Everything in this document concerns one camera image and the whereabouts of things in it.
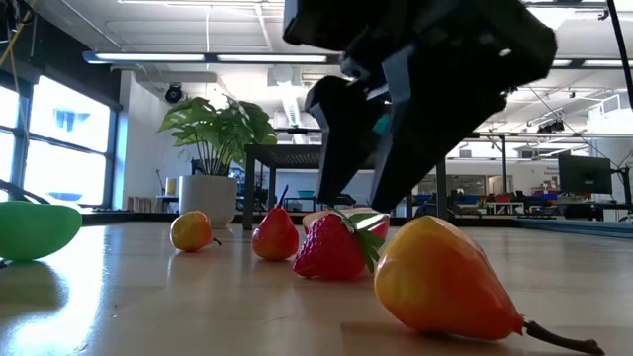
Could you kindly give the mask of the black background monitor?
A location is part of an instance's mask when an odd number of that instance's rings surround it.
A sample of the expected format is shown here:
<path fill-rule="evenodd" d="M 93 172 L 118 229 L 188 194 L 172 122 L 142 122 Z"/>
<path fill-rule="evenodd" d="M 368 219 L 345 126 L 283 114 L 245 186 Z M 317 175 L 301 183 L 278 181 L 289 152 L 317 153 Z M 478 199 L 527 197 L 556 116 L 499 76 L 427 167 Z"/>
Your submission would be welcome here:
<path fill-rule="evenodd" d="M 559 155 L 558 165 L 562 192 L 612 193 L 612 173 L 608 158 Z"/>

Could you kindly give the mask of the light wooden crate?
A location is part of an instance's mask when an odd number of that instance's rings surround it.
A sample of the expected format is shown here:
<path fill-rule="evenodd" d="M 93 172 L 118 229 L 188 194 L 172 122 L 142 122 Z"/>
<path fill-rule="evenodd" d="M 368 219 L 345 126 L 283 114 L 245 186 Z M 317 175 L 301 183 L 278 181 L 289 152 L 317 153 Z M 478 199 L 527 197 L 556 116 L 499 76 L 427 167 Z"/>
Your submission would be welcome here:
<path fill-rule="evenodd" d="M 133 213 L 159 213 L 155 198 L 149 197 L 127 197 L 127 210 Z"/>

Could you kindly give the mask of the black ceiling rail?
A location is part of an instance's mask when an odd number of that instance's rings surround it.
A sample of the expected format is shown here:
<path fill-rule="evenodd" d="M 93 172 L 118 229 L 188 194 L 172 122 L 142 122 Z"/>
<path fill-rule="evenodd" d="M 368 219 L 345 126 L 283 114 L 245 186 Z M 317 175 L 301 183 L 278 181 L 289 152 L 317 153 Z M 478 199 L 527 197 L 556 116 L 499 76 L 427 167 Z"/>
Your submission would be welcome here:
<path fill-rule="evenodd" d="M 530 9 L 536 8 L 536 17 L 546 22 L 566 21 L 581 14 L 595 13 L 600 20 L 611 15 L 606 0 L 520 0 Z"/>

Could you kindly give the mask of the orange toy pear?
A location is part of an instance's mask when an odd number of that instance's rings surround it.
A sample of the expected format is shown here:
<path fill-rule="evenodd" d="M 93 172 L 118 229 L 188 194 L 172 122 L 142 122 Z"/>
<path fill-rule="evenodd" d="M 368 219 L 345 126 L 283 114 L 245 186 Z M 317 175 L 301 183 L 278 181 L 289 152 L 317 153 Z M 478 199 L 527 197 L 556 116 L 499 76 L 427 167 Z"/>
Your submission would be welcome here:
<path fill-rule="evenodd" d="M 222 245 L 213 237 L 210 220 L 200 211 L 179 216 L 171 225 L 170 240 L 176 249 L 184 252 L 197 252 L 212 243 Z"/>
<path fill-rule="evenodd" d="M 562 348 L 604 355 L 593 339 L 566 338 L 525 319 L 480 245 L 433 216 L 407 222 L 394 234 L 378 262 L 374 290 L 396 319 L 419 332 L 488 341 L 528 334 Z"/>

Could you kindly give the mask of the large window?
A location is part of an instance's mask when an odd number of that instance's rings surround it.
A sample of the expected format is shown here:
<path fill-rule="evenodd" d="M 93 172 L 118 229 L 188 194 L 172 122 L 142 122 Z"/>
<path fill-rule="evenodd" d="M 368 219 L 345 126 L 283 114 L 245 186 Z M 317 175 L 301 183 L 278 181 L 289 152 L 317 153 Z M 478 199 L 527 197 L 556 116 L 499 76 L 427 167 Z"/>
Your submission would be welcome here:
<path fill-rule="evenodd" d="M 51 78 L 0 73 L 0 180 L 89 207 L 111 202 L 117 112 Z"/>

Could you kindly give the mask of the red toy apple half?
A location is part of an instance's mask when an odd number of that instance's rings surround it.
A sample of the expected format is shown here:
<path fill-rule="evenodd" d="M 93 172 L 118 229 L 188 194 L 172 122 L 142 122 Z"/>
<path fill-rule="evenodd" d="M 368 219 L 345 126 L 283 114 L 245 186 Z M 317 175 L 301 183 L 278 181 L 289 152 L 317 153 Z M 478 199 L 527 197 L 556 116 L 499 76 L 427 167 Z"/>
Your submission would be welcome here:
<path fill-rule="evenodd" d="M 344 210 L 341 210 L 341 212 L 348 218 L 351 218 L 352 216 L 358 215 L 358 214 L 375 215 L 377 213 L 376 211 L 367 207 L 344 209 Z M 306 215 L 305 217 L 303 217 L 302 224 L 304 227 L 304 231 L 308 232 L 310 227 L 313 225 L 313 223 L 315 223 L 317 220 L 319 220 L 320 218 L 328 214 L 331 214 L 330 210 L 310 213 Z M 387 236 L 387 233 L 390 227 L 390 215 L 387 214 L 385 219 L 382 222 L 372 222 L 372 223 L 363 222 L 361 224 L 361 227 L 367 228 L 369 231 L 379 235 L 382 238 L 385 238 Z"/>

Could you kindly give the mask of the perforated metal shelf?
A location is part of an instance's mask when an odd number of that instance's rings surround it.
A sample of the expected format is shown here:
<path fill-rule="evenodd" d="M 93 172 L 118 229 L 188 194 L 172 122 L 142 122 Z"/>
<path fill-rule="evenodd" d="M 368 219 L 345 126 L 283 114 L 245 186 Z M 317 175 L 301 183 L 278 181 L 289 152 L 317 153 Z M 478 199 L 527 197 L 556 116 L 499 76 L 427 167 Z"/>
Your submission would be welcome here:
<path fill-rule="evenodd" d="M 259 161 L 268 166 L 271 178 L 275 177 L 277 168 L 316 169 L 319 171 L 321 144 L 249 144 L 245 147 L 245 152 L 246 189 L 242 227 L 251 230 L 254 202 L 254 162 Z M 402 142 L 379 141 L 376 149 L 358 170 L 372 170 L 374 172 L 372 184 L 366 191 L 364 202 L 378 212 L 390 212 L 410 194 L 413 186 L 421 181 L 432 168 L 445 162 L 446 153 L 445 149 L 435 150 L 424 142 L 409 147 Z M 319 175 L 316 185 L 316 200 L 320 203 L 317 199 L 318 179 Z"/>

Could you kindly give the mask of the black monitor stand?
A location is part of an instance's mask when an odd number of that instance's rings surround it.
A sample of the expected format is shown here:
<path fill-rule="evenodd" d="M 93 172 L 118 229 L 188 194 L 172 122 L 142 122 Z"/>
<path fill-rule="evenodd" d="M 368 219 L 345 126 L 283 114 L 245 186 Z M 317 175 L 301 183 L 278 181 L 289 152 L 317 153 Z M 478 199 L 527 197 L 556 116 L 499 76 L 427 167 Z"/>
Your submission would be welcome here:
<path fill-rule="evenodd" d="M 611 173 L 616 174 L 621 179 L 625 196 L 625 204 L 627 206 L 633 206 L 633 196 L 630 188 L 630 167 L 624 166 L 622 168 L 612 169 Z"/>

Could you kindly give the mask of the black curved bracket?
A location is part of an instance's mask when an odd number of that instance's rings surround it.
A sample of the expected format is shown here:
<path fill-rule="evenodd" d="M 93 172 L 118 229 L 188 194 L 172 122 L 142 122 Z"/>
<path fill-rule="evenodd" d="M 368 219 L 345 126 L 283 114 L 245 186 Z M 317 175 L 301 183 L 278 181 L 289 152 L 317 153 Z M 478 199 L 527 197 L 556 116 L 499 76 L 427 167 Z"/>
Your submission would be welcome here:
<path fill-rule="evenodd" d="M 49 205 L 49 201 L 47 201 L 46 199 L 2 179 L 0 179 L 0 191 L 6 192 L 11 200 L 22 202 L 37 202 L 39 204 Z"/>

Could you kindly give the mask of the green plant in white pot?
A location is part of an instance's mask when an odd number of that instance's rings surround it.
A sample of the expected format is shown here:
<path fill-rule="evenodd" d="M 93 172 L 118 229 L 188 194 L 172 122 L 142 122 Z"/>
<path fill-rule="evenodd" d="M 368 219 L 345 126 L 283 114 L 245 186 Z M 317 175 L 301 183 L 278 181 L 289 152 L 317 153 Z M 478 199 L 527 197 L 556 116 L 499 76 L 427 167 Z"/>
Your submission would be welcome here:
<path fill-rule="evenodd" d="M 193 147 L 194 172 L 179 178 L 179 212 L 199 211 L 214 228 L 225 228 L 236 214 L 237 181 L 230 167 L 245 165 L 249 144 L 275 144 L 269 115 L 258 105 L 226 97 L 220 108 L 202 97 L 169 109 L 158 129 L 169 132 L 176 147 Z"/>

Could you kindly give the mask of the red toy pear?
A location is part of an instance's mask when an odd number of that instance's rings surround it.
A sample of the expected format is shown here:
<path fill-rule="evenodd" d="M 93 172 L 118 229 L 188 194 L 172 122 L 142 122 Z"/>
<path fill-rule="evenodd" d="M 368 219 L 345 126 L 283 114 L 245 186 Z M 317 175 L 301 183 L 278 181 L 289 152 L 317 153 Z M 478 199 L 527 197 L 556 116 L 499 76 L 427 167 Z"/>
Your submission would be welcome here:
<path fill-rule="evenodd" d="M 290 215 L 283 208 L 288 188 L 286 185 L 278 203 L 268 211 L 252 235 L 253 252 L 266 261 L 287 260 L 299 249 L 299 233 Z"/>

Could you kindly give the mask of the red toy strawberry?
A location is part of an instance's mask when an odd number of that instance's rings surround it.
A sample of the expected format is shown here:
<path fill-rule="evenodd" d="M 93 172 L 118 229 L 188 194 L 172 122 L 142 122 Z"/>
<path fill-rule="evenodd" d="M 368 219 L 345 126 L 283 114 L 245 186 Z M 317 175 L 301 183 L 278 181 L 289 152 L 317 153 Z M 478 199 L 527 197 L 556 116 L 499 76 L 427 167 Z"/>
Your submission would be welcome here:
<path fill-rule="evenodd" d="M 362 228 L 362 223 L 380 223 L 385 214 L 346 217 L 331 211 L 310 227 L 293 262 L 293 271 L 306 279 L 352 280 L 364 270 L 373 273 L 379 249 L 386 238 Z"/>

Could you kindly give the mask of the white background table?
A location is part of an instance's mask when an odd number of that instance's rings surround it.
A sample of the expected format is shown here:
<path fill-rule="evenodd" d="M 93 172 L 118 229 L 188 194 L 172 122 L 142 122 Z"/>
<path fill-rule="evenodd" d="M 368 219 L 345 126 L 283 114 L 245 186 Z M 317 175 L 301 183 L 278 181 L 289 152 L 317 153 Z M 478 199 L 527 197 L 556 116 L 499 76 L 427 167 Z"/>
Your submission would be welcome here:
<path fill-rule="evenodd" d="M 521 202 L 488 202 L 487 211 L 492 215 L 518 216 L 524 214 Z"/>

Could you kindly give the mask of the overhead LED light bar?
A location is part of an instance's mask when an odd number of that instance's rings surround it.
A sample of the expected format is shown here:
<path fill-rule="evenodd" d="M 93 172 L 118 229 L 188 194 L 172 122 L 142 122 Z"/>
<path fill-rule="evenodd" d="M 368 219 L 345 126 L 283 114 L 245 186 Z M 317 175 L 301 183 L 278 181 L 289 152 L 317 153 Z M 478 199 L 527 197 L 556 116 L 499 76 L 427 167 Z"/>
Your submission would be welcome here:
<path fill-rule="evenodd" d="M 337 54 L 283 54 L 283 53 L 214 53 L 214 52 L 103 52 L 83 51 L 83 59 L 90 64 L 141 64 L 141 63 L 227 63 L 227 64 L 305 64 L 337 65 Z M 578 69 L 621 68 L 619 59 L 556 58 L 554 68 Z"/>

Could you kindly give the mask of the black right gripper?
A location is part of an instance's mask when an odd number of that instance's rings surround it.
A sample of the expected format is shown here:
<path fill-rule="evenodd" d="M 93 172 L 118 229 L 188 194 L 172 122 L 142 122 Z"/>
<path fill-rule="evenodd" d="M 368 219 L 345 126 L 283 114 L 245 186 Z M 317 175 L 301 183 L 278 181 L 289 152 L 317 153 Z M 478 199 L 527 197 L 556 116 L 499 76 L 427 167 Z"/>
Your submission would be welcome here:
<path fill-rule="evenodd" d="M 544 78 L 557 52 L 521 0 L 285 0 L 284 40 L 339 52 L 344 76 L 319 80 L 314 99 L 390 91 L 371 193 L 380 212 L 503 109 L 501 92 Z"/>

